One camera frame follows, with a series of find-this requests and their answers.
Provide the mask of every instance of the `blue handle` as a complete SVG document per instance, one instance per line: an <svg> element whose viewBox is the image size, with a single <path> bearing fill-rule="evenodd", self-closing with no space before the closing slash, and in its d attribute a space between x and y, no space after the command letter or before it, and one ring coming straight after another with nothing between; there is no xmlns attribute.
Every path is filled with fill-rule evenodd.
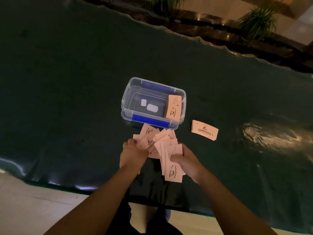
<svg viewBox="0 0 313 235"><path fill-rule="evenodd" d="M162 85L151 83L151 82L147 82L147 81L142 81L142 85L150 87L154 90L158 90L158 91L161 90L162 93L165 93L165 92L173 92L174 93L175 92L175 90L173 88L170 88L167 86L162 86Z"/></svg>
<svg viewBox="0 0 313 235"><path fill-rule="evenodd" d="M140 115L133 115L131 120L141 122L141 123L146 123L146 124L152 124L161 128L169 128L169 125L170 125L169 122L151 119L151 118L140 116Z"/></svg>

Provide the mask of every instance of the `plastic container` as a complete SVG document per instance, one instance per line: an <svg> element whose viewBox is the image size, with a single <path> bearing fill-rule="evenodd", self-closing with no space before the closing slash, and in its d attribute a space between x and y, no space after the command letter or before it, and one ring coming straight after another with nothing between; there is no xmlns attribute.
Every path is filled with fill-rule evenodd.
<svg viewBox="0 0 313 235"><path fill-rule="evenodd" d="M166 100L170 94L182 96L182 113L179 121L163 118ZM185 112L186 92L182 89L133 77L123 94L122 117L128 121L147 123L166 129L177 129L178 125L184 121Z"/></svg>

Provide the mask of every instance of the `dark green table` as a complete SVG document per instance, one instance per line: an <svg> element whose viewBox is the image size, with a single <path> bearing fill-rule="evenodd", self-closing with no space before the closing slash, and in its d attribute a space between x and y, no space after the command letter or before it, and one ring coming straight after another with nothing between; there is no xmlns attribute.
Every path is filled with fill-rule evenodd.
<svg viewBox="0 0 313 235"><path fill-rule="evenodd" d="M131 77L186 91L176 130L269 225L313 233L313 79L168 33L80 0L0 0L0 168L41 186L92 191L119 167ZM219 129L215 142L191 120ZM189 177L148 159L129 201L212 215Z"/></svg>

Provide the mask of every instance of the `green leaves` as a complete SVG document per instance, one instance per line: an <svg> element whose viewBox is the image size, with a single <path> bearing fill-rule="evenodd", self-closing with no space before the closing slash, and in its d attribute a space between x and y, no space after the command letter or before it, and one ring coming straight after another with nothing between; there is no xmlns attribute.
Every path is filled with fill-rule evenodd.
<svg viewBox="0 0 313 235"><path fill-rule="evenodd" d="M150 0L152 6L160 5L162 13L167 13L175 8L180 7L181 3L184 3L185 0Z"/></svg>
<svg viewBox="0 0 313 235"><path fill-rule="evenodd" d="M248 14L241 17L238 20L238 27L242 37L247 41L255 38L261 40L264 37L268 37L272 32L275 32L276 19L273 17L275 13L276 8L272 7L271 4L268 7L258 7L251 10Z"/></svg>

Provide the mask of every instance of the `black pants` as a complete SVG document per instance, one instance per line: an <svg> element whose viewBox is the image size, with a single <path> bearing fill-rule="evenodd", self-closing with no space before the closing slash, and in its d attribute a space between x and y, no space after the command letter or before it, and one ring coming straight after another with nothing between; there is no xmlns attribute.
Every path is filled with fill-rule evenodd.
<svg viewBox="0 0 313 235"><path fill-rule="evenodd" d="M106 235L125 234L125 235L139 235L139 233L130 223L131 207L128 203L122 200L119 208L109 226ZM147 224L146 235L182 235L182 233L173 225L168 223L165 218L155 216Z"/></svg>

